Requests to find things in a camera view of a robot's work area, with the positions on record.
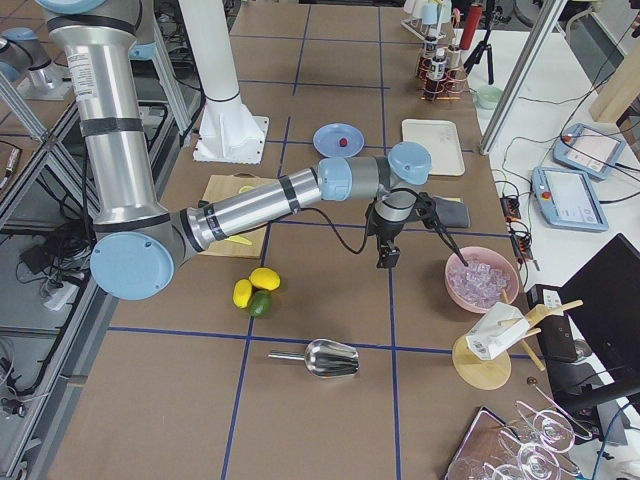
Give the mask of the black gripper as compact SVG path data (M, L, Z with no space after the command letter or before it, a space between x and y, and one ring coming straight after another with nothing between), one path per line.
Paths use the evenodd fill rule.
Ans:
M393 269L400 258L400 249L394 244L397 235L407 223L431 222L437 217L435 201L424 192L390 192L375 198L365 213L365 236L375 237L379 269ZM463 266L468 262L447 228L434 220L431 228L442 242L457 256Z

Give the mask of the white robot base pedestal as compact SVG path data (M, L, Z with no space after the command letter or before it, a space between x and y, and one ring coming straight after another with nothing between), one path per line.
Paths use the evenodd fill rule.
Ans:
M194 159L260 163L269 119L252 115L242 101L223 3L179 5L205 97Z

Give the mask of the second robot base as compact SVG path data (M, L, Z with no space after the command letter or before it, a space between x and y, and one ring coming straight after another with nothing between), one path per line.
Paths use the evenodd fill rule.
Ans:
M1 33L1 73L24 99L64 101L72 98L69 69L57 64L33 30L15 27Z

